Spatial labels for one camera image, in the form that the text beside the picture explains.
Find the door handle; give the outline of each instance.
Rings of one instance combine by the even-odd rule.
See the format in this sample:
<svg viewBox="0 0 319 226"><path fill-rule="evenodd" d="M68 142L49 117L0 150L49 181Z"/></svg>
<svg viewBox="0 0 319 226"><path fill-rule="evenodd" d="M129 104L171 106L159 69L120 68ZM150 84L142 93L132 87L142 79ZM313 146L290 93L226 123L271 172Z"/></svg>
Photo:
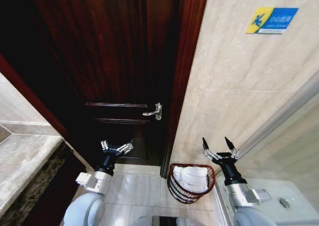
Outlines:
<svg viewBox="0 0 319 226"><path fill-rule="evenodd" d="M144 112L143 115L144 116L155 115L155 118L157 120L161 120L161 104L160 103L155 104L155 111L153 111L153 112Z"/></svg>

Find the wicker basket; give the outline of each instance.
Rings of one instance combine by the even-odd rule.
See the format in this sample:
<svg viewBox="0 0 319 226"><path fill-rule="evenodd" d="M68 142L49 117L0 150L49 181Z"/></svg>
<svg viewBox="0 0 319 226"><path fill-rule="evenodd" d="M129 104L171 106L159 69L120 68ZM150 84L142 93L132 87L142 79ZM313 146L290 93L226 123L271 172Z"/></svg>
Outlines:
<svg viewBox="0 0 319 226"><path fill-rule="evenodd" d="M186 189L184 189L175 179L173 174L173 169L175 166L179 167L187 167L187 166L193 166L193 167L201 167L201 168L207 168L207 187L208 190L203 193L193 193ZM173 197L183 203L183 204L192 204L196 202L200 197L203 195L209 193L215 184L215 172L212 167L208 165L189 165L189 164L171 164L170 171L169 171L169 177L167 179L167 186L168 189L173 195Z"/></svg>

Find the white towel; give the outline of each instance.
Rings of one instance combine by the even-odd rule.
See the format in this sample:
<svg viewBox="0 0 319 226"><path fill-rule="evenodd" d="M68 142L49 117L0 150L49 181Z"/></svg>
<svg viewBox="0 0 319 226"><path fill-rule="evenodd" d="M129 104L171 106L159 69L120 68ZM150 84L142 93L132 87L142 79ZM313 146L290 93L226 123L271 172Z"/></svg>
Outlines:
<svg viewBox="0 0 319 226"><path fill-rule="evenodd" d="M185 167L181 170L181 180L197 186L207 186L207 169L200 167Z"/></svg>
<svg viewBox="0 0 319 226"><path fill-rule="evenodd" d="M203 193L208 190L207 168L175 166L173 174L176 181L190 192Z"/></svg>
<svg viewBox="0 0 319 226"><path fill-rule="evenodd" d="M183 174L188 174L190 176L195 177L205 177L207 176L207 168L201 168L201 167L185 167L182 169Z"/></svg>
<svg viewBox="0 0 319 226"><path fill-rule="evenodd" d="M208 190L207 184L205 184L205 185L190 185L190 184L186 183L185 181L182 181L181 186L184 189L186 189L190 192L193 192L193 193L203 193L203 192Z"/></svg>
<svg viewBox="0 0 319 226"><path fill-rule="evenodd" d="M173 168L173 174L174 174L174 178L177 180L177 182L181 182L181 170L183 169L183 167L179 167L179 166L175 166Z"/></svg>

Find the flush button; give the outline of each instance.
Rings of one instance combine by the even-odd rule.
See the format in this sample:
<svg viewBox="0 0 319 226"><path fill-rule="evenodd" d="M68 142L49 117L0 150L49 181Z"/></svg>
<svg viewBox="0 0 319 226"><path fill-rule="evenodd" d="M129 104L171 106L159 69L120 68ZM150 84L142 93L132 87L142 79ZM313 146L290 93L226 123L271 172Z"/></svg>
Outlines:
<svg viewBox="0 0 319 226"><path fill-rule="evenodd" d="M287 200L285 200L284 198L280 198L279 202L284 208L290 209L290 203Z"/></svg>

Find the blue sign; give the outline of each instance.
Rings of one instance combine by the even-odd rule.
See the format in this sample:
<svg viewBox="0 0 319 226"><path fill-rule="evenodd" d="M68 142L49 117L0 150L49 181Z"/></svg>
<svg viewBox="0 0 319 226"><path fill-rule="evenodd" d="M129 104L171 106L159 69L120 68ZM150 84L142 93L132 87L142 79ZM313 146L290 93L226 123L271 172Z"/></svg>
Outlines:
<svg viewBox="0 0 319 226"><path fill-rule="evenodd" d="M246 33L282 34L294 18L298 8L260 7Z"/></svg>

